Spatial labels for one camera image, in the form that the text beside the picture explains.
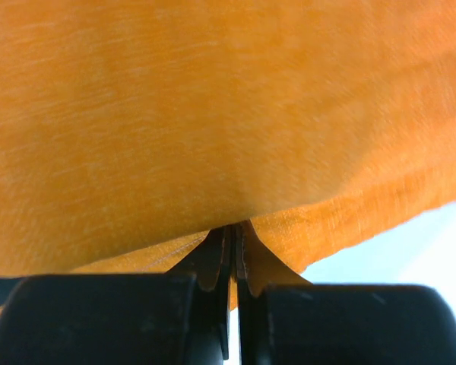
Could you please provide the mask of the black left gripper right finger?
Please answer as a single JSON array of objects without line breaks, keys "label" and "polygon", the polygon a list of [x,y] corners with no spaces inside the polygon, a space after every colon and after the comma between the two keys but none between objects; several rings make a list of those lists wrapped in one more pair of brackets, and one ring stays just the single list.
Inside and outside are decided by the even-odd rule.
[{"label": "black left gripper right finger", "polygon": [[432,288],[312,284],[251,224],[233,228],[243,364],[456,364],[456,319]]}]

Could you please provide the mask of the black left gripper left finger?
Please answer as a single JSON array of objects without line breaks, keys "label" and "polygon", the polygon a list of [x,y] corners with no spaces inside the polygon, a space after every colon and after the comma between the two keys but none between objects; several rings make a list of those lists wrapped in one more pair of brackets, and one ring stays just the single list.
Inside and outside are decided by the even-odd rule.
[{"label": "black left gripper left finger", "polygon": [[222,364],[231,230],[164,273],[22,280],[0,314],[0,364]]}]

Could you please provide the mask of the orange Mickey Mouse placemat cloth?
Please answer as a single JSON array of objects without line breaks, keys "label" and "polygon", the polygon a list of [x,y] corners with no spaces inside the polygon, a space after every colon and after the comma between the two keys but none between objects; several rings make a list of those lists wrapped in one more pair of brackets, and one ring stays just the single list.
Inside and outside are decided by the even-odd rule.
[{"label": "orange Mickey Mouse placemat cloth", "polygon": [[295,271],[456,201],[456,1],[0,1],[0,277]]}]

